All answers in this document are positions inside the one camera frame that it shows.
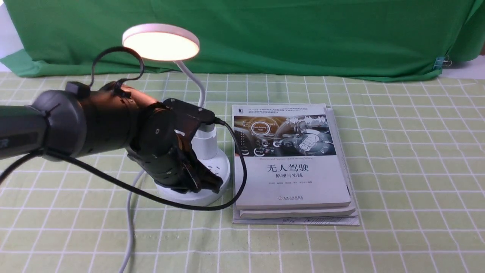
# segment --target round power strip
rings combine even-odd
[[[219,193],[216,194],[211,190],[203,189],[198,193],[187,192],[185,194],[181,194],[169,188],[164,188],[156,185],[160,197],[185,205],[197,206],[208,206],[221,198],[221,196],[226,192],[227,188],[229,187],[229,176],[231,168],[227,155],[220,148],[217,148],[217,154],[215,155],[215,157],[211,159],[199,160],[212,173],[222,178],[223,184],[219,190]]]

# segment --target book title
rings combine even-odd
[[[309,171],[308,164],[268,165],[268,172],[275,172],[276,178],[303,177],[306,171]]]

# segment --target white book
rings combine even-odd
[[[359,226],[360,219],[355,211],[349,216],[341,217],[298,217],[277,219],[240,219],[239,211],[233,207],[232,222],[234,224],[263,224],[263,225],[330,225],[330,226]]]
[[[308,217],[336,217],[349,216],[356,211],[354,204],[331,208],[306,209],[242,209],[239,211],[240,219],[275,219],[275,218],[308,218]]]
[[[342,174],[345,177],[347,188],[352,189],[350,183],[350,174],[348,172],[345,156],[343,153],[343,147],[340,140],[340,136],[336,126],[336,119],[332,108],[327,109],[327,118],[330,121],[330,126],[333,132],[336,132],[333,137],[335,149],[337,155],[340,158],[340,166]],[[354,200],[351,196],[352,202],[350,206],[354,205]],[[241,212],[233,206],[233,223],[239,224],[277,224],[277,225],[331,225],[331,226],[359,226],[360,220],[357,210],[348,216],[335,216],[335,217],[302,217],[297,216],[294,218],[275,218],[275,219],[241,219]]]
[[[236,210],[328,209],[351,197],[325,104],[234,105],[234,131],[247,166]],[[234,154],[234,190],[242,182]]]

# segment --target robotic arm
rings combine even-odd
[[[141,73],[135,80],[142,76],[143,61],[128,48],[106,50],[97,60],[113,51],[137,56]],[[218,193],[223,180],[198,161],[191,141],[200,126],[224,125],[234,136],[231,127],[213,112],[196,105],[176,99],[158,102],[125,85],[127,80],[130,79],[108,83],[98,91],[92,91],[90,85],[68,82],[64,90],[41,93],[32,105],[0,106],[0,159],[31,154],[31,157],[65,160],[78,166],[84,164],[85,170],[92,171],[93,167],[75,158],[124,148],[128,158],[138,163],[162,187],[179,193],[197,193],[202,189]],[[0,175],[0,184],[18,166],[5,170]],[[96,175],[135,193],[143,192],[142,195],[154,201],[178,205],[107,174]],[[245,179],[233,200],[224,205],[184,205],[184,208],[217,210],[228,207],[240,196],[244,184]]]

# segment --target white lamp cord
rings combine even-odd
[[[187,75],[200,89],[200,97],[199,97],[199,103],[197,106],[199,107],[204,107],[206,103],[206,88],[200,82],[199,79],[185,66],[185,64],[182,61],[174,61],[174,63],[180,68],[180,70]],[[133,183],[131,184],[132,186],[135,186],[138,180],[143,176],[145,173],[144,170],[141,170],[138,175],[135,177],[133,180]],[[120,267],[119,273],[123,273],[126,269],[126,266],[128,265],[129,258],[131,257],[131,253],[133,251],[133,244],[135,241],[135,229],[133,227],[133,218],[131,217],[131,196],[133,193],[130,191],[128,193],[128,198],[126,201],[126,216],[127,216],[127,221],[128,221],[128,244],[126,247],[126,252],[125,252],[125,258],[123,259],[123,264]]]
[[[133,180],[132,186],[135,186],[138,180],[143,176],[145,170],[141,170],[138,175]],[[140,186],[145,181],[146,176],[140,183]],[[126,200],[126,218],[128,221],[128,245],[126,246],[125,258],[123,259],[123,264],[120,267],[119,273],[123,273],[125,271],[126,266],[128,265],[129,258],[133,251],[133,243],[135,241],[135,229],[133,228],[133,217],[131,217],[131,196],[133,193],[130,191],[128,193],[128,198]]]

